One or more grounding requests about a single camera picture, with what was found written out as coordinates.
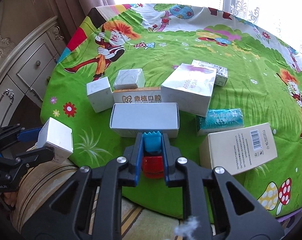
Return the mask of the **striped beige sofa cushion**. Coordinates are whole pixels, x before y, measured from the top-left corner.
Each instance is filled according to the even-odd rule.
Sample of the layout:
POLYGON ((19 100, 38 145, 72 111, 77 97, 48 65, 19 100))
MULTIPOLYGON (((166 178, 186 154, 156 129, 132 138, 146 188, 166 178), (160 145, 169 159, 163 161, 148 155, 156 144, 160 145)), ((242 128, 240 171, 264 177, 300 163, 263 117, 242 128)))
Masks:
MULTIPOLYGON (((24 223, 78 168, 69 160, 63 164, 47 162, 29 169, 23 176, 11 214, 13 227, 21 232, 24 223)), ((182 239, 174 232, 181 220, 161 215, 122 199, 122 239, 182 239)))

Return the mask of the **white ornate cabinet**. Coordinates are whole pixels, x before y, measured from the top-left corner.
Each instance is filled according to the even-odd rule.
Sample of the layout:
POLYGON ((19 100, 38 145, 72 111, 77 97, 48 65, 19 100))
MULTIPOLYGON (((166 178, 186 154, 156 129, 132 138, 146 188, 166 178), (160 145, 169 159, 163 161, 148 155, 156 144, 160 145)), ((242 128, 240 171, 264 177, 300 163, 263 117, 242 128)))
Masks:
POLYGON ((50 76, 66 47, 58 17, 27 35, 0 60, 0 127, 38 120, 50 76))

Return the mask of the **blue and red toy block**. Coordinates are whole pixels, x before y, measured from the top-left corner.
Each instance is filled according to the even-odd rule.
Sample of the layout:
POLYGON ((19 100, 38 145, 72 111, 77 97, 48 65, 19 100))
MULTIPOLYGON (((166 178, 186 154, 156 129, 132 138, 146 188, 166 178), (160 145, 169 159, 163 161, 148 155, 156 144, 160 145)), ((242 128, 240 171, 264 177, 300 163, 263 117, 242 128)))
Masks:
POLYGON ((148 132, 142 134, 143 160, 142 171, 146 178, 160 179, 163 177, 162 134, 148 132))

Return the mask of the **cream barcode box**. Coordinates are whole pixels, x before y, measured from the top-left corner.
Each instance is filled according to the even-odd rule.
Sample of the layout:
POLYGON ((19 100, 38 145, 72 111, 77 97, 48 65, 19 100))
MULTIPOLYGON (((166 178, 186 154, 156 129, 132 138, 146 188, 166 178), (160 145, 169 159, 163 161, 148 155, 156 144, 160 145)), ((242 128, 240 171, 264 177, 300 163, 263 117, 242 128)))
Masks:
POLYGON ((200 165, 236 175, 278 157, 269 123, 210 133, 199 146, 200 165))

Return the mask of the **cartoon green tablecloth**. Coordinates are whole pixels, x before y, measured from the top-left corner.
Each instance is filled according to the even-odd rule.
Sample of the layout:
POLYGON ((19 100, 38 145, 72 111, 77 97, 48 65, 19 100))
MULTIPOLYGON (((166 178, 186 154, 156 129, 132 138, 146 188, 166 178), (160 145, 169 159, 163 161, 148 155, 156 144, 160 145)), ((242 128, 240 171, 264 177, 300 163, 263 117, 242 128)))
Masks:
POLYGON ((90 10, 63 51, 43 100, 42 121, 73 130, 75 165, 99 167, 133 143, 110 129, 111 110, 96 113, 86 85, 120 70, 143 70, 160 87, 180 66, 199 60, 228 71, 215 86, 211 109, 239 108, 245 126, 267 122, 278 156, 238 174, 257 199, 289 184, 267 204, 275 217, 302 207, 302 50, 251 22, 218 9, 182 4, 126 4, 90 10))

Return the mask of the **small silver-white box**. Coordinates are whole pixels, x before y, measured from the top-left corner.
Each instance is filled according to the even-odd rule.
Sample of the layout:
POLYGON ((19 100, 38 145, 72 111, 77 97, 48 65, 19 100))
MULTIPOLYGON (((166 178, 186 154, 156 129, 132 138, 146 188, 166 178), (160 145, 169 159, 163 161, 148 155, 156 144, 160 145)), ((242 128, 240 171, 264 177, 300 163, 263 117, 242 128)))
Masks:
POLYGON ((115 89, 142 88, 144 85, 145 77, 142 68, 120 70, 113 84, 115 89))

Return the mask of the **teal tissue pack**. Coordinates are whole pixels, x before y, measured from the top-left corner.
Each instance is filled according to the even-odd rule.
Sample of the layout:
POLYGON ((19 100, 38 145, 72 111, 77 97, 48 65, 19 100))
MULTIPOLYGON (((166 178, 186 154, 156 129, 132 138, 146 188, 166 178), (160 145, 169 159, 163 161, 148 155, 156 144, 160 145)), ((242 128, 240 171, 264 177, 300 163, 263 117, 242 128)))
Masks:
POLYGON ((206 117, 196 116, 197 136, 244 127, 240 108, 209 109, 206 117))

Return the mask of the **orange dental logo box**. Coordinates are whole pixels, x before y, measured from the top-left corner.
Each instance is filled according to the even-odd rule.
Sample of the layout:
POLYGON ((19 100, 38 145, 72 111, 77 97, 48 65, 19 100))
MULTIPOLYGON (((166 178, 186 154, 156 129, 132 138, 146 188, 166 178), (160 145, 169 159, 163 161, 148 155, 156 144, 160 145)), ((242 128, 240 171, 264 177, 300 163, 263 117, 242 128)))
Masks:
POLYGON ((116 89, 112 94, 115 103, 161 102, 160 87, 116 89))

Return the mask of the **white lace curtain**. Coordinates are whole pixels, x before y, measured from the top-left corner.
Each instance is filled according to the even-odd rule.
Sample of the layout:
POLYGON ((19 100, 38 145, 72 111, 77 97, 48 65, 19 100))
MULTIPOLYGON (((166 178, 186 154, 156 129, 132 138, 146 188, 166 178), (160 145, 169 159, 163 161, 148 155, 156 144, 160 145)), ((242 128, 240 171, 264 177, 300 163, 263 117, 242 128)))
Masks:
POLYGON ((223 9, 271 32, 302 56, 302 0, 224 0, 223 9))

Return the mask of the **small white box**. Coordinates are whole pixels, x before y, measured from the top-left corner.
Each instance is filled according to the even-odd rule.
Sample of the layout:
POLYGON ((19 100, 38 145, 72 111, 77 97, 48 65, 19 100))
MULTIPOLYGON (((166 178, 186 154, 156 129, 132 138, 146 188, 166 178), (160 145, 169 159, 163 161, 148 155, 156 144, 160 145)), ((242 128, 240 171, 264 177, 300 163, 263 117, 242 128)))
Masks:
POLYGON ((52 147, 53 162, 61 164, 73 153, 72 129, 54 118, 49 118, 39 132, 37 147, 52 147))

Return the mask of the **long grey-white box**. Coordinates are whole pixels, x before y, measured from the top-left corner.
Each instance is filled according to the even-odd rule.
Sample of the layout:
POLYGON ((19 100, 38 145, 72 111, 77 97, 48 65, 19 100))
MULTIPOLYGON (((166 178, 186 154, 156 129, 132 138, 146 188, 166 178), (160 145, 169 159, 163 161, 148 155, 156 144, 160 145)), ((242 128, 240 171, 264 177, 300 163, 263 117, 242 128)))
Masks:
POLYGON ((179 108, 175 102, 115 103, 110 117, 110 129, 124 138, 157 131, 177 138, 179 126, 179 108))

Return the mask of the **white patterned flat box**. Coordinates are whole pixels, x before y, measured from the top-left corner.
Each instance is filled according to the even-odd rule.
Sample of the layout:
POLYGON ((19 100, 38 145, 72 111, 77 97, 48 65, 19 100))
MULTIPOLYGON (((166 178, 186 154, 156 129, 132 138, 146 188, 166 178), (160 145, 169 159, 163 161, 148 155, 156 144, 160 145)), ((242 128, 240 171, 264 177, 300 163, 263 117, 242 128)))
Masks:
POLYGON ((192 64, 196 67, 210 67, 216 69, 217 73, 214 84, 221 87, 224 87, 226 85, 228 79, 227 68, 199 60, 192 60, 192 64))

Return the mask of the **large white pink box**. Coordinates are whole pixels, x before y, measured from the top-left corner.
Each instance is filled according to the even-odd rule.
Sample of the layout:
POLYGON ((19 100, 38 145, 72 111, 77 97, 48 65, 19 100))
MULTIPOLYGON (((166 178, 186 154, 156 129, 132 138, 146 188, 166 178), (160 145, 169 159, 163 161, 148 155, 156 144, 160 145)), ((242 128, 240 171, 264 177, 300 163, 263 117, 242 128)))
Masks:
POLYGON ((176 102, 180 111, 206 117, 216 70, 182 63, 161 84, 161 101, 176 102))

